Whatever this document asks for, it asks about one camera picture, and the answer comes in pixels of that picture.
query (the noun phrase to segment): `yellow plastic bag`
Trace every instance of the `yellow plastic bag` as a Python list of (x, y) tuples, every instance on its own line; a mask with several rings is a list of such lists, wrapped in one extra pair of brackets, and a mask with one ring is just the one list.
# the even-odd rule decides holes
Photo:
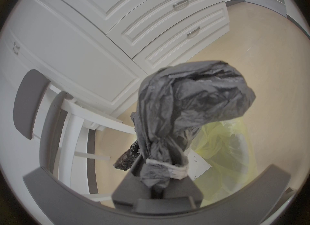
[(253, 147), (242, 118), (204, 125), (191, 148), (212, 166), (194, 181), (204, 194), (201, 207), (237, 192), (257, 176)]

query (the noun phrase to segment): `crumpled plastic bag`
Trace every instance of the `crumpled plastic bag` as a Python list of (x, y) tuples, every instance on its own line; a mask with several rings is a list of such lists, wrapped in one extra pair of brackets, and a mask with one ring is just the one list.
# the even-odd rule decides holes
[(194, 180), (204, 195), (201, 207), (230, 196), (257, 177), (255, 154), (243, 118), (204, 125), (191, 149), (212, 166)]
[(240, 117), (254, 99), (242, 75), (222, 61), (179, 64), (145, 78), (133, 118), (146, 159), (141, 181), (161, 192), (170, 178), (186, 177), (183, 152), (200, 126)]
[(124, 171), (130, 169), (130, 167), (132, 167), (136, 159), (139, 157), (140, 153), (141, 151), (139, 148), (139, 144), (137, 141), (135, 141), (130, 146), (130, 148), (125, 153), (123, 153), (121, 157), (119, 157), (117, 161), (113, 164), (114, 168)]

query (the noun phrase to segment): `floor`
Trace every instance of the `floor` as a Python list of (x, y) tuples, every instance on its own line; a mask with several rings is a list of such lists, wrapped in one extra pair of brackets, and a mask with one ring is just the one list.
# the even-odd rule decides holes
[[(189, 61), (223, 60), (234, 66), (254, 90), (256, 100), (244, 115), (258, 173), (276, 164), (299, 188), (310, 168), (310, 40), (280, 14), (251, 3), (228, 7), (230, 31)], [(132, 105), (118, 118), (133, 126)], [(95, 161), (99, 193), (113, 192), (126, 172), (113, 168), (134, 140), (133, 135), (105, 129), (96, 133)], [(113, 207), (111, 201), (102, 202)]]

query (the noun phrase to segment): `metal handle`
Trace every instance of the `metal handle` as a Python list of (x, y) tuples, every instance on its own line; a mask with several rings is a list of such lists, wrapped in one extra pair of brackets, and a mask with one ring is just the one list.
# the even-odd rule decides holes
[(195, 30), (193, 30), (193, 31), (190, 32), (190, 33), (187, 33), (186, 35), (187, 35), (187, 36), (190, 36), (190, 35), (192, 35), (193, 33), (196, 33), (199, 29), (200, 29), (200, 27), (196, 28)]
[(16, 42), (14, 41), (14, 47), (16, 47), (17, 49), (19, 49), (19, 46), (16, 45)]
[(15, 48), (13, 48), (13, 52), (14, 52), (16, 55), (18, 55), (18, 52), (15, 51)]
[(184, 2), (188, 2), (188, 1), (189, 1), (189, 0), (182, 0), (182, 1), (179, 1), (179, 2), (175, 3), (175, 4), (173, 5), (173, 7), (175, 8), (176, 6), (178, 6), (178, 5), (180, 5), (180, 4), (184, 3)]

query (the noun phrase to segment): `cabinet handle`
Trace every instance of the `cabinet handle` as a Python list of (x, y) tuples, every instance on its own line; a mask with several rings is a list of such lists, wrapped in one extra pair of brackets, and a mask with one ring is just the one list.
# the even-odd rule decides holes
[(180, 4), (184, 3), (184, 2), (188, 2), (188, 1), (189, 1), (189, 0), (182, 0), (182, 1), (179, 1), (179, 2), (175, 3), (175, 4), (173, 5), (173, 7), (175, 8), (176, 6), (178, 6), (178, 5), (180, 5)]
[(192, 35), (193, 33), (196, 33), (199, 29), (200, 29), (200, 27), (196, 28), (195, 30), (193, 30), (193, 31), (190, 32), (190, 33), (187, 33), (186, 35), (187, 35), (187, 36), (190, 36), (190, 35)]
[(18, 55), (18, 52), (15, 51), (15, 48), (13, 48), (13, 52), (14, 52), (16, 55)]
[(14, 41), (14, 47), (16, 47), (17, 49), (19, 49), (19, 46), (16, 45), (16, 42)]

